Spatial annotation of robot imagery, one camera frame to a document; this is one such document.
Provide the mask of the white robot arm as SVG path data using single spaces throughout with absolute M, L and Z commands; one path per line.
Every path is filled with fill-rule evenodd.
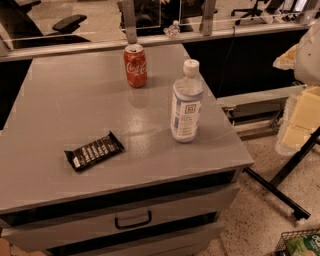
M 294 71 L 295 78 L 305 85 L 298 94 L 286 100 L 275 150 L 290 156 L 300 151 L 320 127 L 320 23 L 317 22 L 300 41 L 277 57 L 273 66 Z

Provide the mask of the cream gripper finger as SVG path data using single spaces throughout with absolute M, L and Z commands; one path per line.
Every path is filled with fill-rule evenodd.
M 291 156 L 302 149 L 320 126 L 320 87 L 307 87 L 291 95 L 285 105 L 275 150 Z

